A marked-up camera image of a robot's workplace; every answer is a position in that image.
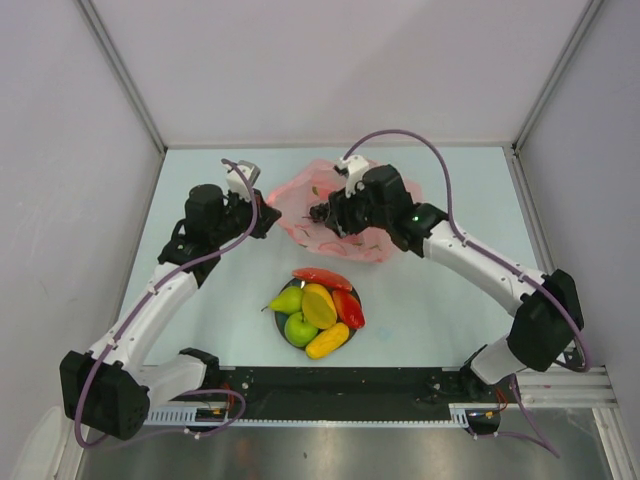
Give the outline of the black fake grapes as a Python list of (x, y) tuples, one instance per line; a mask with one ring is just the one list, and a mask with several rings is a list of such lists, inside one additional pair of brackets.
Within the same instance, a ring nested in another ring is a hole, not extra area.
[(316, 205), (312, 205), (308, 213), (303, 216), (304, 219), (307, 219), (316, 224), (324, 224), (331, 214), (330, 205), (328, 202), (319, 203)]

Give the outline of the fake watermelon slice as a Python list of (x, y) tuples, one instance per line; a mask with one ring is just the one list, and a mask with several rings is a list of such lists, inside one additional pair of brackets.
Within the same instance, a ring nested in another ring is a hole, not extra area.
[(307, 283), (321, 284), (329, 289), (351, 292), (353, 286), (344, 276), (318, 267), (304, 267), (292, 271), (292, 276)]

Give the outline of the green fake pear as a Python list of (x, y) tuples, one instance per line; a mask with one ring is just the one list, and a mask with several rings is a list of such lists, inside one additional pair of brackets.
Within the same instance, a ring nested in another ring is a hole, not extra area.
[(283, 289), (278, 296), (262, 308), (262, 311), (269, 309), (273, 312), (292, 315), (302, 310), (302, 299), (304, 291), (299, 286), (289, 286)]

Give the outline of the orange fake fruit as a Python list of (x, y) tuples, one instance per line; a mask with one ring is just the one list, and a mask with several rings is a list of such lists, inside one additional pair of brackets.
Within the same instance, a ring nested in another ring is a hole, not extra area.
[(337, 314), (319, 294), (305, 293), (302, 297), (301, 307), (305, 319), (320, 330), (332, 327), (337, 321)]

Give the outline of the dark teal ceramic plate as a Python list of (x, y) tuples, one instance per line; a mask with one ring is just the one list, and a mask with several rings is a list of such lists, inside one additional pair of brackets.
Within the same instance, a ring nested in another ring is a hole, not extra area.
[[(281, 290), (278, 292), (283, 293), (286, 289), (288, 289), (289, 287), (304, 287), (306, 286), (306, 283), (300, 279), (296, 279), (296, 278), (292, 278), (290, 279), (286, 284), (284, 284), (284, 286), (281, 288)], [(355, 291), (355, 289), (352, 292), (352, 296), (354, 296), (354, 298), (360, 302), (360, 297), (358, 295), (358, 292)], [(282, 336), (282, 338), (286, 339), (288, 341), (288, 338), (286, 336), (286, 321), (288, 319), (287, 314), (285, 314), (284, 312), (278, 312), (278, 311), (273, 311), (273, 317), (274, 317), (274, 322), (276, 325), (277, 330), (279, 331), (280, 335)], [(341, 322), (341, 317), (338, 316), (338, 322)], [(354, 335), (356, 335), (357, 329), (351, 328), (350, 326), (349, 328), (349, 335), (345, 341), (345, 343), (348, 343)], [(304, 348), (302, 346), (298, 347), (293, 345), (294, 348), (298, 348), (299, 350), (304, 350)]]

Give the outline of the red fake fruit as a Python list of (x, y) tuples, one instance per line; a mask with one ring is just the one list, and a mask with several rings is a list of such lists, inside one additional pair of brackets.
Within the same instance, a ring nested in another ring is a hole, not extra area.
[(350, 329), (360, 329), (366, 321), (359, 301), (345, 290), (334, 290), (332, 299), (337, 315)]

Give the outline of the green fake apple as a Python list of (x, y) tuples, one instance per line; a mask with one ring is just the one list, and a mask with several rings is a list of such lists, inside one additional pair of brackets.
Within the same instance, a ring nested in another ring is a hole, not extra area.
[(286, 340), (296, 348), (304, 348), (318, 332), (318, 328), (310, 324), (302, 312), (290, 315), (284, 326)]

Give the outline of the yellow fake mango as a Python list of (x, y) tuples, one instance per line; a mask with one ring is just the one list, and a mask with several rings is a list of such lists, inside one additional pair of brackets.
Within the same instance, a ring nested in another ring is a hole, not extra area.
[(319, 333), (306, 347), (306, 355), (317, 360), (326, 357), (339, 347), (341, 347), (349, 338), (350, 329), (344, 323), (336, 323), (330, 328)]

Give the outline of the yellow fake lemon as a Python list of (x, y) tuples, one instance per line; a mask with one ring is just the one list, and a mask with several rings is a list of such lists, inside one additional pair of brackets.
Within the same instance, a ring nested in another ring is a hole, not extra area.
[(313, 293), (322, 297), (331, 298), (330, 291), (323, 285), (317, 283), (308, 283), (303, 287), (305, 293)]

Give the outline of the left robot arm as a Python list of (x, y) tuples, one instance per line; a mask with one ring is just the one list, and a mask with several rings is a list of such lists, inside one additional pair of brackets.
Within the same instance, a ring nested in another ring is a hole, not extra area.
[(216, 356), (185, 348), (144, 370), (159, 335), (204, 284), (222, 255), (247, 237), (263, 239), (281, 218), (259, 190), (224, 192), (194, 187), (137, 303), (86, 352), (70, 351), (59, 371), (66, 416), (77, 443), (90, 447), (83, 427), (119, 440), (133, 438), (155, 407), (179, 397), (225, 394)]

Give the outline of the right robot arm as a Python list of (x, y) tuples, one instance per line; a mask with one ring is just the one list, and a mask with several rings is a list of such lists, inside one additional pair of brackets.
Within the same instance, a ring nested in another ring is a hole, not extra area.
[(510, 331), (474, 353), (463, 366), (461, 388), (484, 401), (504, 378), (523, 369), (546, 371), (577, 342), (584, 319), (574, 279), (512, 263), (460, 230), (450, 214), (415, 201), (390, 165), (341, 169), (345, 187), (309, 213), (337, 236), (369, 228), (385, 231), (402, 251), (449, 268), (492, 297), (512, 316)]

